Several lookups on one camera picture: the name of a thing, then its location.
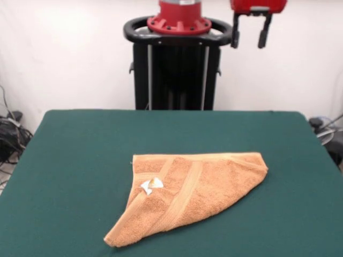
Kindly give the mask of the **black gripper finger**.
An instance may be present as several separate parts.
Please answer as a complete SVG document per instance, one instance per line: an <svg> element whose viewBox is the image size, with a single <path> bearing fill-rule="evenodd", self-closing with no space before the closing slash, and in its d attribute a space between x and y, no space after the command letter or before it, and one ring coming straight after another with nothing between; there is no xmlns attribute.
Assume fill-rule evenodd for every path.
<svg viewBox="0 0 343 257"><path fill-rule="evenodd" d="M265 48L273 14L268 12L261 12L259 15L265 17L265 22L263 25L263 29L260 32L258 48Z"/></svg>
<svg viewBox="0 0 343 257"><path fill-rule="evenodd" d="M241 14L235 12L233 16L233 29L232 29L232 48L237 49L239 39L240 39L240 32L238 29L239 26L239 18Z"/></svg>

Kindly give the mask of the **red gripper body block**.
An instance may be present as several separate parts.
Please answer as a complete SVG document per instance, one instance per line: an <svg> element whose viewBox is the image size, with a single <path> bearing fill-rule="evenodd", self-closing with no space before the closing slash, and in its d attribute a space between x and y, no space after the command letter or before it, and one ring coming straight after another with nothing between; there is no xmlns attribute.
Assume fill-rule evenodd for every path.
<svg viewBox="0 0 343 257"><path fill-rule="evenodd" d="M238 14L281 13L286 4L287 0L230 0L230 7Z"/></svg>

